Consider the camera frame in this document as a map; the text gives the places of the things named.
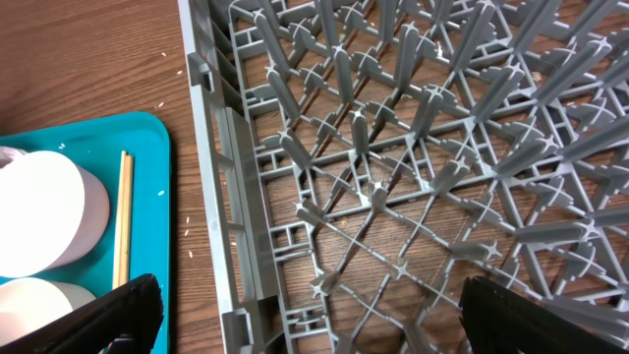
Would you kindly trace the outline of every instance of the chopstick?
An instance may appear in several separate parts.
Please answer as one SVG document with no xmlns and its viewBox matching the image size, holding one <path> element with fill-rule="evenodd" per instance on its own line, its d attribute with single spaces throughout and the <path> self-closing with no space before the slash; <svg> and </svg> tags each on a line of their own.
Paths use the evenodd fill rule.
<svg viewBox="0 0 629 354">
<path fill-rule="evenodd" d="M 131 246 L 131 205 L 133 192 L 134 158 L 122 151 L 118 208 L 116 210 L 116 236 L 114 240 L 113 288 L 129 281 L 129 251 Z"/>
</svg>

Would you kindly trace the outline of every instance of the white cup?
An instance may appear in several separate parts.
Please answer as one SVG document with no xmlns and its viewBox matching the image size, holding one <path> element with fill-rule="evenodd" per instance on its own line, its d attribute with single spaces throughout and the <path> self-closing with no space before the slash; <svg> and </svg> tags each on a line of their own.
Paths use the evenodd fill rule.
<svg viewBox="0 0 629 354">
<path fill-rule="evenodd" d="M 0 286 L 0 346 L 58 320 L 95 297 L 81 286 L 36 278 Z"/>
<path fill-rule="evenodd" d="M 98 243 L 109 218 L 102 183 L 68 157 L 37 151 L 0 170 L 0 276 L 66 265 Z"/>
</svg>

